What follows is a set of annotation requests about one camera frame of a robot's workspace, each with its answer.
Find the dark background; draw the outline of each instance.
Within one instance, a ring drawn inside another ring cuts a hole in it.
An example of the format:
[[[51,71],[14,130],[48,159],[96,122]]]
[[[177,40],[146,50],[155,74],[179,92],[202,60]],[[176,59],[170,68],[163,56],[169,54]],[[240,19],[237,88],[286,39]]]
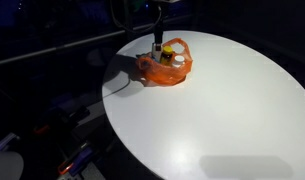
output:
[[[128,5],[133,26],[152,22],[146,4],[139,2]],[[124,4],[113,3],[116,17],[124,22]],[[278,63],[305,88],[305,1],[184,0],[170,5],[166,19],[165,30],[207,32],[245,44]],[[11,131],[27,136],[50,108],[73,112],[100,101],[109,60],[130,40],[152,31],[62,47],[120,30],[111,19],[108,0],[0,0],[0,62],[61,47],[0,65],[0,139]],[[91,53],[104,65],[91,64]]]

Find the yellow object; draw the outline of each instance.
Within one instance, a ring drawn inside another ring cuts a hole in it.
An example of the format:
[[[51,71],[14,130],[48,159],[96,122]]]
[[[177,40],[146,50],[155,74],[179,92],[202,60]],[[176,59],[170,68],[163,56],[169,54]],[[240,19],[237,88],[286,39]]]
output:
[[[163,53],[166,55],[171,55],[173,53],[173,49],[171,46],[165,46],[163,48]]]

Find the table top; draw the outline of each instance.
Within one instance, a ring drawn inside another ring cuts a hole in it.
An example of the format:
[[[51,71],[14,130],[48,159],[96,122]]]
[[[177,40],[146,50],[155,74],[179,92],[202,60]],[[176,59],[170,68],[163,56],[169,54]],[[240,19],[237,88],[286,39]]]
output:
[[[123,47],[106,71],[104,107],[131,153],[164,179],[305,179],[303,87],[232,40],[168,31],[163,41],[176,37],[194,60],[178,85],[145,81],[135,67],[153,35]]]

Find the cable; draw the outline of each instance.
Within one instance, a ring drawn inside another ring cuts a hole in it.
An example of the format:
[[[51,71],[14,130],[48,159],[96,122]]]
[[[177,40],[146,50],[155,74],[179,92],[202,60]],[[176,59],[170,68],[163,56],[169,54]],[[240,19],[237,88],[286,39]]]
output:
[[[113,19],[113,22],[114,24],[119,27],[119,28],[123,28],[125,29],[126,31],[129,31],[131,33],[134,33],[134,34],[140,34],[140,33],[144,33],[144,32],[147,32],[147,31],[150,31],[151,29],[153,29],[161,20],[162,18],[162,9],[161,9],[161,6],[158,5],[158,10],[159,10],[159,17],[158,19],[155,21],[155,23],[153,23],[152,26],[144,29],[144,30],[141,30],[141,31],[135,31],[135,30],[132,30],[132,29],[129,29],[128,27],[124,26],[123,24],[121,24],[114,16],[114,11],[113,11],[113,5],[112,5],[112,0],[110,0],[110,8],[111,8],[111,14],[112,14],[112,19]]]

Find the plastic bag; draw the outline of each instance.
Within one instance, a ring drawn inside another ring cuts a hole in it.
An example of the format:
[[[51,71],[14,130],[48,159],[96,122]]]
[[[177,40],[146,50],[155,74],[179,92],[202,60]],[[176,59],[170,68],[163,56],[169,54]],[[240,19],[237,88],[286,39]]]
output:
[[[150,56],[137,59],[136,64],[146,79],[161,85],[175,85],[185,80],[185,76],[191,71],[193,62],[186,42],[180,38],[175,38],[164,43],[162,46],[171,46],[176,43],[181,44],[184,47],[184,50],[181,53],[173,53],[171,64],[177,55],[181,55],[185,58],[184,64],[178,68],[162,65],[155,62]]]

